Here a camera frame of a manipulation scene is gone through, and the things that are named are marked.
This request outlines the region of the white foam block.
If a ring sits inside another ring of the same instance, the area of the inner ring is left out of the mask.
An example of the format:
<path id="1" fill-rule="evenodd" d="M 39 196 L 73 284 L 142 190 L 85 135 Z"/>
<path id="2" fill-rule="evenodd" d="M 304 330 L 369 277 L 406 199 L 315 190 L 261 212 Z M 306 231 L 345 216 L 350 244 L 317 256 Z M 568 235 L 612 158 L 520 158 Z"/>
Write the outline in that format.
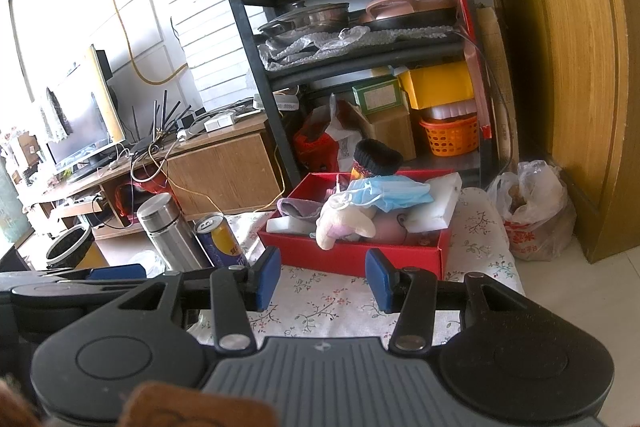
<path id="1" fill-rule="evenodd" d="M 305 235 L 316 231 L 314 222 L 300 220 L 291 216 L 271 218 L 266 223 L 266 232 L 272 234 Z"/>

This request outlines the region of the blue face mask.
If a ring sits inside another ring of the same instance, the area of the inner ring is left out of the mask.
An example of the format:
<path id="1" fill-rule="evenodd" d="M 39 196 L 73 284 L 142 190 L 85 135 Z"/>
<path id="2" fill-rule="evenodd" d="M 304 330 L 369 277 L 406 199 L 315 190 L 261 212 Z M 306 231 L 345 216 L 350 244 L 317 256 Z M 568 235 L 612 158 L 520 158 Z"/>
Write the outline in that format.
<path id="1" fill-rule="evenodd" d="M 350 205 L 376 207 L 384 212 L 434 202 L 431 185 L 408 176 L 371 176 L 352 180 L 341 195 Z"/>

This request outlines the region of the white plush bunny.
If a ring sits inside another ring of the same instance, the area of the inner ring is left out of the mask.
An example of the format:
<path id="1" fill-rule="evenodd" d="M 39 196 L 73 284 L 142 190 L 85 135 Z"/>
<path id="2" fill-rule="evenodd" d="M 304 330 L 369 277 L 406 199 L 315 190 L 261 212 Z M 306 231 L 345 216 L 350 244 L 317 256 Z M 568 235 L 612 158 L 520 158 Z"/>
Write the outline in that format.
<path id="1" fill-rule="evenodd" d="M 317 245 L 322 251 L 330 251 L 337 241 L 344 241 L 346 237 L 372 237 L 375 213 L 375 207 L 357 206 L 345 193 L 331 195 L 316 221 L 314 238 Z"/>

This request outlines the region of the purple fuzzy cloth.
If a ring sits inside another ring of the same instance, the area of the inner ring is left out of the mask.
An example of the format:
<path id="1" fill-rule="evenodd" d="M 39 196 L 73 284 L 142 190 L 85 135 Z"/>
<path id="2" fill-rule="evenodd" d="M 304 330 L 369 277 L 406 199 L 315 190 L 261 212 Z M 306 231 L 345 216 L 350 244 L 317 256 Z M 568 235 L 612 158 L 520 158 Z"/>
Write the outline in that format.
<path id="1" fill-rule="evenodd" d="M 281 216 L 312 223 L 319 218 L 322 207 L 322 202 L 310 199 L 283 197 L 277 201 L 277 208 Z"/>

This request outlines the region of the blue yellow drink can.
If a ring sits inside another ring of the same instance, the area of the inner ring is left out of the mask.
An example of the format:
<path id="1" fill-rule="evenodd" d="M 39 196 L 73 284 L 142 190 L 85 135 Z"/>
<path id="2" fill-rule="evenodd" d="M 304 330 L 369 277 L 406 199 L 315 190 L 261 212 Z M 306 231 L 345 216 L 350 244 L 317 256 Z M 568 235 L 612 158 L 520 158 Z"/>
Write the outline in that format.
<path id="1" fill-rule="evenodd" d="M 198 220 L 195 235 L 215 267 L 247 265 L 242 248 L 222 213 L 212 213 Z"/>

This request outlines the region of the stainless steel thermos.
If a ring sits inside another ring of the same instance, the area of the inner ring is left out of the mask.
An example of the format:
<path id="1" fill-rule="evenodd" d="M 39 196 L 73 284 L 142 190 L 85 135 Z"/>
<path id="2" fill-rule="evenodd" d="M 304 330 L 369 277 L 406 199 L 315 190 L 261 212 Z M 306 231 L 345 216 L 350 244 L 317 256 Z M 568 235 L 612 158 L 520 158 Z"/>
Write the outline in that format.
<path id="1" fill-rule="evenodd" d="M 137 218 L 172 271 L 190 272 L 213 266 L 169 193 L 149 198 L 138 209 Z"/>

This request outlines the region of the red cardboard box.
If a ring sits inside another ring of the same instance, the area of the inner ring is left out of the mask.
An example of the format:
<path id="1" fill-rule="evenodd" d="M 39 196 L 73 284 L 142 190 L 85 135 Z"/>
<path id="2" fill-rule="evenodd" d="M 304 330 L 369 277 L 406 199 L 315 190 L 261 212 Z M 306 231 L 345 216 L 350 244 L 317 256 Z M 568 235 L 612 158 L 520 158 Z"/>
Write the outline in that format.
<path id="1" fill-rule="evenodd" d="M 309 173 L 290 195 L 319 214 L 278 228 L 278 210 L 258 231 L 282 262 L 312 271 L 362 277 L 367 251 L 378 248 L 396 268 L 418 267 L 444 276 L 449 225 L 461 178 L 447 170 L 408 170 L 352 181 L 346 173 Z"/>

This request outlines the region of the black waste bin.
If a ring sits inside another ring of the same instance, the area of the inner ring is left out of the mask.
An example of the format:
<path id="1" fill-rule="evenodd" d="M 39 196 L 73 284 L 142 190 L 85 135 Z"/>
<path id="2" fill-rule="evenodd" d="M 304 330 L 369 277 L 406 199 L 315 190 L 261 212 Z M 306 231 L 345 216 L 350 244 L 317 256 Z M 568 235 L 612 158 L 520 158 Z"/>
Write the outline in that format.
<path id="1" fill-rule="evenodd" d="M 46 254 L 47 268 L 85 268 L 93 243 L 92 230 L 83 225 L 75 225 L 58 236 L 49 247 Z"/>

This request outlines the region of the floral tablecloth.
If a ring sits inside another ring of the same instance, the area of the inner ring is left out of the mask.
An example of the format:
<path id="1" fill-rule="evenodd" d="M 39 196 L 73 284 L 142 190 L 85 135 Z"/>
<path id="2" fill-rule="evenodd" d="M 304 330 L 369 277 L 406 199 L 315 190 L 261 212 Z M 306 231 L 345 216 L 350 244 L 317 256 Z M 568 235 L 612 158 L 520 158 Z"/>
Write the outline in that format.
<path id="1" fill-rule="evenodd" d="M 521 293 L 523 286 L 506 229 L 495 205 L 480 188 L 465 188 L 450 222 L 446 282 L 461 282 L 480 272 Z M 279 337 L 378 337 L 390 340 L 398 315 L 390 304 L 407 289 L 398 270 L 386 271 L 378 262 L 373 283 L 362 277 L 288 267 L 264 311 L 247 314 L 256 341 Z"/>

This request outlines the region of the wooden TV cabinet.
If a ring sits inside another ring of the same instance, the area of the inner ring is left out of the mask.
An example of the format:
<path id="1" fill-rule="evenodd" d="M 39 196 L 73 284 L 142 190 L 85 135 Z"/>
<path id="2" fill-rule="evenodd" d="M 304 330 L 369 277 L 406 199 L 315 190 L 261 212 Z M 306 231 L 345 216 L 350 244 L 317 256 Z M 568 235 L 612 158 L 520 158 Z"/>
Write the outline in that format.
<path id="1" fill-rule="evenodd" d="M 231 127 L 201 134 L 176 146 L 167 145 L 153 158 L 139 160 L 136 171 L 151 176 L 162 158 L 163 172 L 186 219 L 198 220 L 213 211 L 227 215 L 271 209 L 288 180 L 280 166 L 278 147 L 271 138 L 267 117 L 256 115 Z M 99 239 L 134 234 L 141 225 L 116 209 L 117 187 L 130 180 L 130 161 L 119 159 L 75 182 L 53 188 L 32 187 L 21 197 L 26 208 L 37 206 L 66 227 L 76 217 L 110 210 L 104 225 L 94 230 Z"/>

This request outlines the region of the white plastic bag floor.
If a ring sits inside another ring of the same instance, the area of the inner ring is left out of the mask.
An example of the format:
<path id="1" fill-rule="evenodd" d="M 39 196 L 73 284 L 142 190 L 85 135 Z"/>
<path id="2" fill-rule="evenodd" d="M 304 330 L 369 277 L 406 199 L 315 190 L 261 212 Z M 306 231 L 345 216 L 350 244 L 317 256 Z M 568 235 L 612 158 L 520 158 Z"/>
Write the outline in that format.
<path id="1" fill-rule="evenodd" d="M 522 161 L 517 172 L 497 176 L 488 195 L 515 258 L 551 261 L 570 243 L 577 215 L 559 168 L 543 160 Z"/>

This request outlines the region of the orange plastic basket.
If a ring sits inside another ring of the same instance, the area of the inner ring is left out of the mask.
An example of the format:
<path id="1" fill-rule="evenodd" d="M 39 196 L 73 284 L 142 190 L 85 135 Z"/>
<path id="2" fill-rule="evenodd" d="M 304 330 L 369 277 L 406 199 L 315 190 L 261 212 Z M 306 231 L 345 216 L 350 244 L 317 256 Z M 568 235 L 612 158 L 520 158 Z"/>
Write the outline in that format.
<path id="1" fill-rule="evenodd" d="M 426 142 L 437 157 L 454 157 L 478 149 L 478 124 L 475 114 L 437 120 L 421 118 Z"/>

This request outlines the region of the brown cardboard box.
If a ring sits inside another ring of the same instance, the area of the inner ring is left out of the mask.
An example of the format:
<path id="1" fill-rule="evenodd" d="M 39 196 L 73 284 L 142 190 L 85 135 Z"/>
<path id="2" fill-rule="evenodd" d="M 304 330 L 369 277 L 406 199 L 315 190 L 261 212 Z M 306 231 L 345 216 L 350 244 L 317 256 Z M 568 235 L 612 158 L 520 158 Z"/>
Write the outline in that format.
<path id="1" fill-rule="evenodd" d="M 398 150 L 405 161 L 416 159 L 410 113 L 405 105 L 364 115 L 358 106 L 338 100 L 337 117 L 348 129 L 357 129 L 365 138 Z"/>

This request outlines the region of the red white plastic bag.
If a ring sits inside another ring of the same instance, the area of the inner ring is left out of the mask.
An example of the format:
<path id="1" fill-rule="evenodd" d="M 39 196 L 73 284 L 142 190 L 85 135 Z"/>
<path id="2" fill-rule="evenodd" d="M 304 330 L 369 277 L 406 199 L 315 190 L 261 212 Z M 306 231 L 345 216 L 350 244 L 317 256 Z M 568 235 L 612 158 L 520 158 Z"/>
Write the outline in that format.
<path id="1" fill-rule="evenodd" d="M 316 107 L 293 138 L 296 159 L 310 172 L 347 172 L 363 139 L 359 113 L 334 94 Z"/>

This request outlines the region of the black wifi router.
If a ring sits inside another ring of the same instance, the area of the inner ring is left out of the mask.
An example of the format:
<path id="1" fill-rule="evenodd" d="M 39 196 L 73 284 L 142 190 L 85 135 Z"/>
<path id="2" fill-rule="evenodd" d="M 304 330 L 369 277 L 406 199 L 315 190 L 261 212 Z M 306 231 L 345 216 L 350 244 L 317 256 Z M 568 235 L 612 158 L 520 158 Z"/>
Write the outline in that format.
<path id="1" fill-rule="evenodd" d="M 192 109 L 191 104 L 180 98 L 171 98 L 167 89 L 151 102 L 122 106 L 119 116 L 125 131 L 124 147 L 132 155 L 140 154 L 145 147 L 176 131 L 179 119 L 189 115 Z"/>

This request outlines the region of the green white box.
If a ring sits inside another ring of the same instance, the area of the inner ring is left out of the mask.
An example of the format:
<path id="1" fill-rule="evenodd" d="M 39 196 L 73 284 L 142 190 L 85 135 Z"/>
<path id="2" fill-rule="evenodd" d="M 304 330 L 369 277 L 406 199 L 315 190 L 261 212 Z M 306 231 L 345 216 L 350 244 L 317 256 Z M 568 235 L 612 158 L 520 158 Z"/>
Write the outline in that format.
<path id="1" fill-rule="evenodd" d="M 402 95 L 398 79 L 390 77 L 357 84 L 352 87 L 352 96 L 363 115 L 401 106 Z"/>

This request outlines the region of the yellow cardboard box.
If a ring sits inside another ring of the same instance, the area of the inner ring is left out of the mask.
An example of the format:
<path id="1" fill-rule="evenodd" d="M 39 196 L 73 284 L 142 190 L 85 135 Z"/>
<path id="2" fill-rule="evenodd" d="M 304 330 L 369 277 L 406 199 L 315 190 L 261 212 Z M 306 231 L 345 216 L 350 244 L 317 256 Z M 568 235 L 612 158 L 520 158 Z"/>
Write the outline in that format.
<path id="1" fill-rule="evenodd" d="M 408 69 L 398 78 L 413 109 L 427 109 L 474 98 L 472 79 L 465 62 Z"/>

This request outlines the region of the television screen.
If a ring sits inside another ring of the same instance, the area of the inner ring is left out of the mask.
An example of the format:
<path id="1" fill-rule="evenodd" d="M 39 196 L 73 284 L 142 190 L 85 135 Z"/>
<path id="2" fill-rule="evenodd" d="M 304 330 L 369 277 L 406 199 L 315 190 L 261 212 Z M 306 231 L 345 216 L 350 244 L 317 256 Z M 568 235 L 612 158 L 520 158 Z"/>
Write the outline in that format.
<path id="1" fill-rule="evenodd" d="M 73 168 L 125 141 L 108 80 L 106 54 L 89 46 L 62 77 L 50 82 L 40 102 L 43 143 L 57 172 Z"/>

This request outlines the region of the black metal shelf rack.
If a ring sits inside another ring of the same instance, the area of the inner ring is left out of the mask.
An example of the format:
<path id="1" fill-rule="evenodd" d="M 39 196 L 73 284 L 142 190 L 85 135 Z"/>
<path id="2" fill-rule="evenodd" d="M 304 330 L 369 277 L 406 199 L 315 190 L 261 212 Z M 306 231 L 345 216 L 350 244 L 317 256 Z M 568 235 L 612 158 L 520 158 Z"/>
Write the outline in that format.
<path id="1" fill-rule="evenodd" d="M 323 55 L 310 62 L 288 66 L 277 72 L 265 69 L 259 55 L 258 43 L 250 27 L 246 9 L 250 5 L 266 8 L 271 14 L 282 12 L 295 1 L 303 0 L 228 0 L 236 28 L 241 37 L 250 72 L 264 103 L 269 129 L 277 145 L 276 157 L 287 188 L 296 187 L 302 179 L 300 164 L 294 156 L 291 137 L 282 122 L 274 94 L 278 90 L 307 86 L 330 76 L 348 74 L 356 70 L 378 66 L 434 65 L 445 58 L 463 58 L 468 64 L 472 85 L 478 96 L 478 136 L 480 162 L 466 168 L 462 179 L 466 185 L 486 188 L 500 171 L 497 150 L 497 131 L 492 115 L 491 81 L 483 61 L 484 50 L 478 40 L 477 15 L 473 0 L 458 0 L 460 20 L 450 30 L 433 29 L 415 39 L 386 40 L 380 35 L 356 35 L 349 46 L 340 46 L 337 54 Z"/>

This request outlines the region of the pink pan with lid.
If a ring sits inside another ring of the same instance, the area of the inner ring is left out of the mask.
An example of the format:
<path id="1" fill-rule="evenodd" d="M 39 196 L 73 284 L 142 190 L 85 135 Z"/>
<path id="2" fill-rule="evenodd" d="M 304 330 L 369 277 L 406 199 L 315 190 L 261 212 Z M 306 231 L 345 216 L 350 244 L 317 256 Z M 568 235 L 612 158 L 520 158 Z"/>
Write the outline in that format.
<path id="1" fill-rule="evenodd" d="M 375 31 L 451 26 L 457 15 L 456 0 L 375 0 L 359 23 Z"/>

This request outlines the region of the steel pot with lid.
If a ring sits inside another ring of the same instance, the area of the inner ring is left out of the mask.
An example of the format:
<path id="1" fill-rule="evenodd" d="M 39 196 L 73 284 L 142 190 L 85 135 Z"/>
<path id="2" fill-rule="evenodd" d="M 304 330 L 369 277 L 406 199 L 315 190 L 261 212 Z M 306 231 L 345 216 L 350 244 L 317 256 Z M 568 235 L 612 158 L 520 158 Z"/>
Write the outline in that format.
<path id="1" fill-rule="evenodd" d="M 259 27 L 269 38 L 297 39 L 314 32 L 340 31 L 348 26 L 349 3 L 325 3 L 307 6 L 295 3 L 294 9 Z"/>

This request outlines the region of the wooden display cabinet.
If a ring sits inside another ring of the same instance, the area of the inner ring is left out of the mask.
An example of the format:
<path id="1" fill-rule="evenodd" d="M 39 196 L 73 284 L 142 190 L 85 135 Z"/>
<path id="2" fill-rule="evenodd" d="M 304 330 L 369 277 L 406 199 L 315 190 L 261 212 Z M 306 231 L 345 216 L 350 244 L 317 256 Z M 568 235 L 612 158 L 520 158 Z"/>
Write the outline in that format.
<path id="1" fill-rule="evenodd" d="M 639 243 L 639 0 L 495 0 L 521 154 L 557 165 L 598 262 Z"/>

